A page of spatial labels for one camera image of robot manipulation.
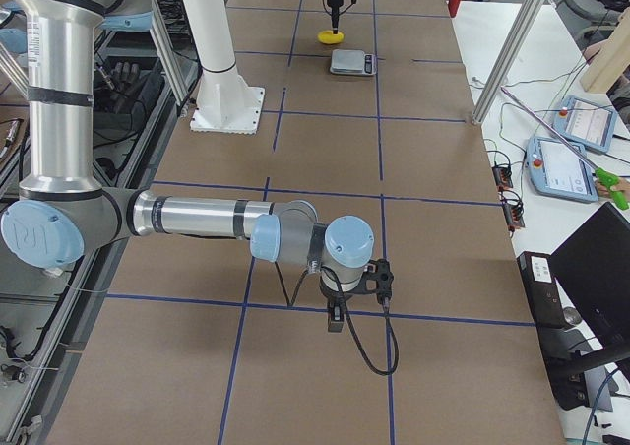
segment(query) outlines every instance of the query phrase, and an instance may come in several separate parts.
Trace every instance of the black cable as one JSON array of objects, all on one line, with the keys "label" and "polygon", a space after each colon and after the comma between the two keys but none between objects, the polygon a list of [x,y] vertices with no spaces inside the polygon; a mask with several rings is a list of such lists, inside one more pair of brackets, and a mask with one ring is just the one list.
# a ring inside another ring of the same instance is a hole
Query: black cable
[{"label": "black cable", "polygon": [[610,371],[606,375],[604,380],[601,382],[601,385],[599,386],[598,393],[596,394],[595,399],[593,400],[593,405],[591,406],[591,413],[589,414],[589,420],[587,420],[586,429],[584,430],[584,437],[582,437],[582,445],[587,444],[587,441],[588,441],[587,439],[589,438],[589,430],[591,429],[591,423],[593,422],[593,418],[595,417],[595,411],[598,408],[598,402],[599,402],[599,398],[601,397],[601,393],[603,392],[603,388],[606,387],[606,385],[612,379],[612,376],[614,376],[614,374],[617,371],[619,371],[619,368],[615,368],[612,371]]},{"label": "black cable", "polygon": [[508,162],[508,167],[512,166],[512,162],[510,161],[510,157],[508,157],[505,153],[501,152],[500,150],[486,150],[486,153],[494,153],[494,164],[496,165],[496,156],[497,155],[501,155],[503,156]]},{"label": "black cable", "polygon": [[173,53],[175,53],[177,56],[181,56],[184,59],[187,59],[188,61],[192,61],[193,63],[199,63],[199,58],[191,58],[190,56],[186,56],[184,53],[180,53],[179,51],[175,51],[173,50]]},{"label": "black cable", "polygon": [[284,276],[283,272],[280,271],[280,265],[277,261],[274,262],[274,266],[276,267],[276,273],[278,273],[278,279],[280,280],[280,287],[283,290],[284,301],[286,302],[286,307],[290,307],[291,301],[288,299],[288,292],[286,291],[286,285],[284,284]]},{"label": "black cable", "polygon": [[276,266],[276,273],[278,273],[278,279],[280,280],[280,287],[283,290],[284,300],[286,301],[286,307],[293,307],[295,305],[295,302],[297,301],[297,295],[299,294],[299,290],[301,289],[302,284],[304,283],[304,280],[308,276],[308,270],[302,271],[302,274],[300,275],[299,279],[297,280],[297,283],[295,284],[295,288],[293,289],[293,295],[291,296],[291,299],[289,299],[288,292],[286,290],[286,285],[284,284],[283,272],[280,270],[280,265],[278,264],[278,262],[274,262],[274,266]]},{"label": "black cable", "polygon": [[193,235],[190,233],[179,233],[181,236],[189,238],[200,238],[202,240],[235,240],[233,236],[214,236],[214,235]]},{"label": "black cable", "polygon": [[27,122],[27,126],[24,129],[24,135],[22,135],[22,140],[20,141],[20,149],[18,151],[18,180],[22,181],[24,179],[24,157],[27,152],[27,140],[29,139],[29,135],[31,133],[31,123]]},{"label": "black cable", "polygon": [[55,306],[52,309],[52,312],[50,313],[50,316],[48,317],[48,320],[43,325],[43,327],[41,327],[41,329],[39,331],[39,338],[37,339],[37,343],[35,344],[35,347],[33,348],[33,350],[30,353],[25,354],[23,356],[19,356],[16,353],[15,348],[20,344],[20,342],[17,342],[16,344],[13,343],[13,342],[9,342],[8,338],[7,338],[7,333],[11,333],[11,330],[4,328],[5,332],[2,332],[2,330],[0,329],[0,332],[2,332],[2,337],[5,338],[5,351],[6,351],[6,354],[7,354],[7,356],[10,359],[17,359],[17,360],[25,361],[25,362],[30,362],[30,361],[33,361],[35,359],[35,357],[37,356],[37,354],[41,350],[41,347],[43,346],[44,339],[45,339],[46,335],[48,334],[48,331],[50,330],[50,327],[52,326],[52,324],[53,324],[53,322],[55,320],[55,317],[57,316],[57,314],[59,313],[59,310],[61,309],[61,306],[63,305],[63,301],[65,300],[66,295],[68,295],[68,292],[70,291],[72,282],[76,278],[77,272],[79,271],[79,267],[80,266],[81,266],[81,261],[78,261],[75,264],[75,267],[72,270],[72,273],[70,274],[70,278],[68,279],[68,283],[66,283],[63,291],[59,294],[59,296],[57,298],[57,302],[55,303]]},{"label": "black cable", "polygon": [[567,349],[567,351],[573,351],[573,349],[574,349],[577,345],[579,345],[579,344],[583,344],[584,342],[587,342],[587,341],[592,340],[592,339],[595,339],[595,338],[596,338],[596,336],[595,336],[595,335],[593,335],[592,337],[588,337],[587,339],[582,339],[581,341],[576,342],[576,343],[575,343],[575,344],[573,344],[571,347],[569,347],[569,348]]},{"label": "black cable", "polygon": [[620,157],[616,157],[615,155],[609,155],[608,153],[604,153],[603,155],[604,155],[605,157],[609,157],[609,158],[612,158],[612,159],[616,159],[617,161],[621,161],[621,162],[625,162],[626,164],[630,164],[630,161],[629,161],[629,160],[627,160],[627,159],[623,159],[623,158],[620,158]]},{"label": "black cable", "polygon": [[358,334],[356,333],[356,329],[354,328],[354,323],[352,322],[350,312],[347,308],[346,295],[344,294],[344,289],[342,288],[342,283],[339,280],[337,273],[335,273],[335,271],[333,271],[332,269],[326,266],[322,266],[322,271],[327,273],[329,276],[331,276],[333,278],[333,281],[335,281],[335,285],[337,285],[337,292],[339,294],[338,300],[339,300],[340,307],[342,309],[343,314],[346,316],[347,326],[350,330],[350,334],[352,335],[352,338],[354,339],[354,343],[356,344],[356,347],[359,353],[361,354],[361,357],[363,358],[363,361],[365,362],[367,367],[370,368],[370,370],[373,373],[376,373],[380,376],[390,376],[394,374],[394,372],[398,368],[400,355],[399,355],[398,340],[396,339],[396,334],[394,333],[394,329],[390,321],[389,305],[385,305],[385,302],[383,303],[383,315],[385,318],[385,328],[387,329],[388,339],[392,339],[392,345],[394,348],[394,361],[390,368],[378,369],[376,366],[374,366],[374,363],[372,363],[369,356],[365,352],[365,348],[363,347],[363,344],[361,343],[361,340],[358,337]]}]

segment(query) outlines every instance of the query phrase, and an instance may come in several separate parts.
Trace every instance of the yellow object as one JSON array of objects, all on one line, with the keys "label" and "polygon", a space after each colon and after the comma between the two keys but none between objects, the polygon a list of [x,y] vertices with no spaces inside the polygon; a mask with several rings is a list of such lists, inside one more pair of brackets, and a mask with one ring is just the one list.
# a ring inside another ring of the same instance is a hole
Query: yellow object
[{"label": "yellow object", "polygon": [[322,30],[317,33],[317,39],[322,44],[339,44],[344,41],[344,34],[341,32],[334,34],[332,30]]}]

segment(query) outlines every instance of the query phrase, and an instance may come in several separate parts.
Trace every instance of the white table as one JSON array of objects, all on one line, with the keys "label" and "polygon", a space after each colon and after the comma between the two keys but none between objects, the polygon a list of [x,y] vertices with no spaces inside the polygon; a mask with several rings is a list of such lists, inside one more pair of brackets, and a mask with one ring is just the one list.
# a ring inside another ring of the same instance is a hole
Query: white table
[{"label": "white table", "polygon": [[[473,78],[485,82],[496,57],[503,45],[512,23],[519,10],[518,4],[463,2],[457,17],[454,19],[455,32],[462,52],[462,59],[467,68],[469,83]],[[582,55],[575,45],[570,33],[564,27],[552,6],[542,7],[521,51],[508,73],[506,84],[538,79],[553,79],[576,68],[583,63]],[[566,78],[550,83],[520,84],[511,88],[513,94],[531,108],[557,108],[554,97],[563,88]],[[471,87],[472,97],[477,100],[481,90]],[[606,95],[586,93],[580,85],[579,78],[575,80],[567,95],[578,95],[587,100],[610,104]],[[500,95],[494,102],[488,116],[483,122],[484,138],[496,142],[498,149],[506,153],[512,162],[521,161],[523,152],[499,138],[499,112],[501,105],[509,101]],[[533,134],[537,123],[524,112],[507,105],[503,110],[503,135],[518,145],[525,147]],[[623,122],[617,121],[615,133],[628,136],[629,132]],[[546,136],[547,131],[539,128],[538,135]],[[491,142],[486,142],[489,149]],[[630,142],[613,139],[609,152],[611,155],[623,159],[630,159]],[[619,175],[630,175],[630,165],[608,158],[590,154],[592,160],[606,170]],[[497,162],[504,162],[497,157]],[[604,201],[594,204],[581,204],[560,199],[540,196],[534,190],[528,175],[521,178],[521,167],[513,168],[513,181],[516,191],[523,197],[525,213],[525,229],[517,230],[513,237],[515,255],[525,250],[553,252],[571,233],[573,233]],[[624,214],[630,219],[630,211]],[[570,304],[566,295],[561,293],[563,304]],[[581,326],[586,337],[589,333]],[[630,385],[618,373],[615,380],[621,385],[622,391],[628,394]],[[598,413],[602,423],[612,422],[611,428],[602,432],[601,428],[592,427],[590,439],[600,440],[603,433],[630,436],[630,401],[613,399],[614,413]],[[569,438],[582,438],[588,417],[587,408],[578,408],[569,413],[561,412],[560,417]]]}]

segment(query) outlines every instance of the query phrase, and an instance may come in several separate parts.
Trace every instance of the blue tape line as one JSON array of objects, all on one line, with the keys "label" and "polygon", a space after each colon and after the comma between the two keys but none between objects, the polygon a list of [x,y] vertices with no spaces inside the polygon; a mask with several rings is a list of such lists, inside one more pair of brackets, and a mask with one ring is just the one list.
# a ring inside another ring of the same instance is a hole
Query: blue tape line
[{"label": "blue tape line", "polygon": [[[372,0],[372,26],[374,27],[374,54],[378,56],[378,39],[376,37],[376,0]],[[374,76],[374,85],[376,86],[376,131],[378,139],[378,177],[383,180],[383,139],[381,132],[381,93],[380,83],[378,79],[378,71]]]},{"label": "blue tape line", "polygon": [[[315,10],[315,9],[304,9],[302,12],[308,12],[309,14],[326,14],[323,10]],[[352,10],[348,10],[344,12],[344,15],[374,15],[372,12],[354,12]]]},{"label": "blue tape line", "polygon": [[[365,310],[350,311],[352,315],[362,315],[365,317],[383,317],[382,312],[369,312]],[[404,320],[427,320],[431,322],[452,322],[456,324],[480,324],[480,325],[502,325],[505,327],[535,327],[534,322],[521,322],[516,320],[492,320],[475,319],[472,317],[448,317],[443,315],[419,315],[419,314],[396,314],[390,312],[392,319]]]},{"label": "blue tape line", "polygon": [[447,61],[442,59],[412,59],[414,63],[464,64],[463,61]]},{"label": "blue tape line", "polygon": [[344,192],[323,192],[323,191],[301,191],[297,189],[270,189],[272,193],[278,194],[305,194],[311,196],[331,196],[331,197],[354,197],[363,199],[380,199],[379,196],[373,196],[370,194],[346,194]]},{"label": "blue tape line", "polygon": [[244,5],[226,5],[226,9],[234,9],[234,10],[256,10],[256,11],[268,11],[268,12],[296,12],[297,9],[284,9],[278,8],[274,9],[272,7],[247,7]]},{"label": "blue tape line", "polygon": [[[107,298],[112,299],[128,299],[128,300],[147,300],[151,302],[171,302],[182,304],[206,304],[215,305],[218,307],[243,307],[262,310],[291,310],[299,312],[316,312],[326,313],[327,310],[318,307],[286,307],[285,305],[278,304],[264,304],[257,302],[230,302],[225,300],[211,300],[211,299],[197,299],[187,297],[164,297],[159,295],[142,295],[142,294],[125,294],[125,293],[108,293]],[[364,317],[383,317],[382,312],[370,312],[367,310],[351,310],[352,315],[364,316]],[[430,322],[452,322],[458,324],[482,324],[482,325],[503,325],[507,327],[535,327],[534,322],[519,322],[511,320],[491,320],[491,319],[475,319],[472,317],[447,317],[439,315],[420,315],[420,314],[396,314],[390,313],[390,317],[393,319],[404,320],[426,320]]]},{"label": "blue tape line", "polygon": [[289,53],[283,53],[281,51],[248,51],[248,50],[234,51],[234,54],[268,54],[270,56],[288,56],[289,55]]},{"label": "blue tape line", "polygon": [[278,120],[276,121],[276,135],[274,136],[274,144],[272,145],[272,150],[274,153],[276,152],[276,147],[278,144],[278,136],[280,135],[280,124],[283,120],[283,110],[284,110],[284,98],[286,97],[286,88],[283,88],[283,98],[280,101],[280,111],[278,112]]},{"label": "blue tape line", "polygon": [[381,233],[383,238],[383,258],[387,259],[387,224],[385,222],[385,196],[381,194]]},{"label": "blue tape line", "polygon": [[[244,6],[234,6],[229,5],[225,7],[226,9],[234,9],[234,10],[253,10],[253,11],[268,11],[268,12],[296,12],[299,9],[273,9],[269,7],[244,7]],[[325,13],[320,10],[311,10],[311,9],[303,9],[302,12],[317,12],[317,13]],[[385,17],[421,17],[425,19],[451,19],[448,15],[430,15],[430,14],[395,14],[395,13],[387,13],[387,12],[379,12],[377,14],[373,14],[371,12],[354,12],[352,10],[348,10],[346,14],[349,15],[377,15],[377,16],[385,16]]]},{"label": "blue tape line", "polygon": [[225,391],[225,400],[223,401],[223,413],[220,418],[219,438],[217,444],[223,443],[223,436],[225,434],[225,425],[227,424],[227,412],[229,410],[229,403],[231,401],[232,387],[234,385],[234,375],[236,374],[236,363],[238,362],[238,354],[240,352],[240,342],[243,338],[243,327],[245,326],[245,314],[247,313],[247,299],[249,297],[249,290],[252,285],[252,273],[254,271],[254,264],[256,259],[252,257],[252,261],[249,265],[249,274],[247,275],[247,287],[245,288],[245,296],[240,311],[240,318],[238,319],[238,331],[236,332],[236,343],[234,344],[234,352],[232,354],[232,363],[229,368],[229,377],[227,379],[227,391]]},{"label": "blue tape line", "polygon": [[425,117],[384,117],[383,120],[411,120],[419,122],[450,122],[450,123],[466,123],[463,118],[425,118]]},{"label": "blue tape line", "polygon": [[287,115],[308,115],[314,117],[336,117],[336,118],[367,118],[374,120],[378,118],[376,115],[352,115],[348,113],[322,113],[322,112],[302,112],[299,110],[286,110]]},{"label": "blue tape line", "polygon": [[154,181],[153,184],[161,186],[206,187],[209,189],[234,189],[238,191],[265,192],[265,189],[262,187],[230,186],[226,184],[203,184],[201,182]]},{"label": "blue tape line", "polygon": [[302,1],[299,0],[299,5],[297,6],[297,15],[295,16],[295,26],[293,27],[293,38],[291,39],[291,50],[288,55],[288,62],[286,63],[287,67],[291,67],[291,62],[293,61],[293,50],[295,49],[295,37],[297,36],[297,26],[299,25],[299,15],[302,9]]},{"label": "blue tape line", "polygon": [[274,304],[261,304],[261,303],[249,303],[247,307],[251,309],[262,309],[262,310],[289,310],[296,312],[315,312],[318,314],[326,314],[328,312],[327,309],[320,309],[317,307],[300,307],[300,306],[292,306],[287,307],[286,305],[274,305]]},{"label": "blue tape line", "polygon": [[376,14],[383,17],[421,17],[424,19],[451,19],[448,15],[427,15],[427,14],[396,14],[389,12],[379,12]]}]

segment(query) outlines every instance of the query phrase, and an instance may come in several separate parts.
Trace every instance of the computer monitor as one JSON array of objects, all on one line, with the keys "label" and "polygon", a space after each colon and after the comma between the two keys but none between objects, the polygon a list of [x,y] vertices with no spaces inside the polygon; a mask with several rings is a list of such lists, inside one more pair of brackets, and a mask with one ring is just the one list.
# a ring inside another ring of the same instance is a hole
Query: computer monitor
[{"label": "computer monitor", "polygon": [[553,252],[549,266],[603,345],[559,370],[575,374],[616,362],[630,380],[630,222],[604,204]]}]

